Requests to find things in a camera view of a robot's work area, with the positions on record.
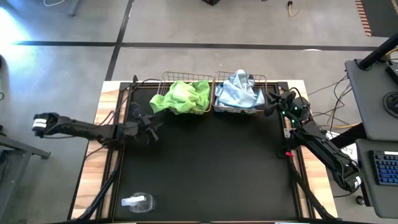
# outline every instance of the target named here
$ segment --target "gray floor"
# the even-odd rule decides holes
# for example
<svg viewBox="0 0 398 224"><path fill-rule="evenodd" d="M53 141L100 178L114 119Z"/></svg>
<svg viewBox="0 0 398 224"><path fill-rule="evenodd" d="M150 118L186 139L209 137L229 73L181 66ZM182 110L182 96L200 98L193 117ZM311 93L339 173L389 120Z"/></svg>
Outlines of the gray floor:
<svg viewBox="0 0 398 224"><path fill-rule="evenodd" d="M82 0L76 16L69 2L45 7L41 0L0 0L0 124L21 142L52 151L33 158L9 212L10 220L28 223L66 219L87 141L44 140L31 129L35 113L55 111L92 122L113 47L44 47L3 44L13 40L115 42L128 0ZM302 1L295 1L299 6ZM377 46L385 38L364 34L354 0L307 0L289 19L285 1L221 0L210 7L200 0L135 0L124 42L232 43L277 45ZM369 52L304 50L138 49L122 47L112 80L159 78L164 71L213 74L243 68L270 80L302 79L307 92L345 76L344 62ZM343 91L342 83L338 92ZM352 93L336 116L360 122ZM333 89L310 95L313 112L332 109ZM317 117L326 124L327 116ZM342 194L332 183L333 193ZM336 199L344 220L396 223L378 218L372 208Z"/></svg>

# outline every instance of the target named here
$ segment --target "floor mat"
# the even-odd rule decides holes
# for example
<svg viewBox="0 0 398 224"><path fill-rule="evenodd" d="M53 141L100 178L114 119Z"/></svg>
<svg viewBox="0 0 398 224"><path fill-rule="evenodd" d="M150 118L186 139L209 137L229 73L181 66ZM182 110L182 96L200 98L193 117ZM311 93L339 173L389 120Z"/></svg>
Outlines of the floor mat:
<svg viewBox="0 0 398 224"><path fill-rule="evenodd" d="M398 32L398 0L355 0L365 34L391 37Z"/></svg>

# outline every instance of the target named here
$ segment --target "keyboard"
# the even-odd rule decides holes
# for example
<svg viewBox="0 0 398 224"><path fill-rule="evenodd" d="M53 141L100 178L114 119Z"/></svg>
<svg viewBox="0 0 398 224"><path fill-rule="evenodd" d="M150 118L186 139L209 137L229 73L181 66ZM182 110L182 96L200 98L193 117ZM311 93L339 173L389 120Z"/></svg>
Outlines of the keyboard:
<svg viewBox="0 0 398 224"><path fill-rule="evenodd" d="M398 152L370 151L378 185L398 186Z"/></svg>

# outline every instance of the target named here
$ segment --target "yellow cable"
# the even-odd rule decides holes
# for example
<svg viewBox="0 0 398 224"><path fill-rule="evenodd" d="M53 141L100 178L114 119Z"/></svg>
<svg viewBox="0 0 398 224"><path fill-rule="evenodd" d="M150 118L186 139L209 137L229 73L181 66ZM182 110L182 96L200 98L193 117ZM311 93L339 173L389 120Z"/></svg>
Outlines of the yellow cable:
<svg viewBox="0 0 398 224"><path fill-rule="evenodd" d="M386 56L388 56L388 55L390 55L390 54L392 54L392 53L394 53L394 52L396 52L396 51L398 51L398 47L396 47L396 48L390 50L389 52L387 52L387 53L386 53Z"/></svg>
<svg viewBox="0 0 398 224"><path fill-rule="evenodd" d="M359 125L359 123L356 123L356 124L350 124L350 125L345 125L345 126L338 126L338 125L333 125L333 127L334 128L352 128L352 127L354 127L354 126L357 126L357 125Z"/></svg>
<svg viewBox="0 0 398 224"><path fill-rule="evenodd" d="M306 3L306 0L304 0L304 2L301 4L300 9L296 12L296 14L292 15L292 5L289 5L289 16L290 17L295 17L297 16L297 14L299 14L299 12L301 11L301 9L303 8L303 5Z"/></svg>

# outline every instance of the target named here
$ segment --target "wire basket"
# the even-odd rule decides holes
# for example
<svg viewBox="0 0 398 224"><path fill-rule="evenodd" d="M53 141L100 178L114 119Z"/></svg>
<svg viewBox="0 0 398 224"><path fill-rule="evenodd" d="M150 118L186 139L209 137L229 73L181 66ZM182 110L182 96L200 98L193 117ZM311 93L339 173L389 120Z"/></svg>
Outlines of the wire basket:
<svg viewBox="0 0 398 224"><path fill-rule="evenodd" d="M198 82L202 80L208 80L209 86L210 86L210 94L209 94L209 106L207 107L207 110L202 111L202 110L191 110L189 113L192 114L205 114L211 110L211 105L213 104L213 87L214 87L214 77L211 75L197 75L197 74L191 74L191 73L182 73L182 72L164 72L162 75L162 79L160 80L159 83L159 88L157 90L157 94L160 94L162 96L166 95L167 92L170 90L170 85L173 84L176 81L183 81L185 83L191 83L191 82ZM172 112L177 112L175 108L169 108L170 111Z"/></svg>
<svg viewBox="0 0 398 224"><path fill-rule="evenodd" d="M229 112L229 113L243 113L243 114L263 114L263 112L266 110L267 108L267 93L268 93L268 88L267 88L267 77L265 77L264 75L251 75L248 74L249 79L253 79L254 80L254 86L253 86L253 90L254 92L258 92L259 90L262 90L262 94L264 95L264 99L265 99L265 104L263 105L259 105L259 106L255 106L254 108L232 108L232 107L225 107L225 106L218 106L215 105L216 102L216 86L220 83L223 83L225 80L229 79L230 77L232 77L234 75L234 72L216 72L215 74L215 83L213 85L213 107L214 107L214 111L215 112Z"/></svg>

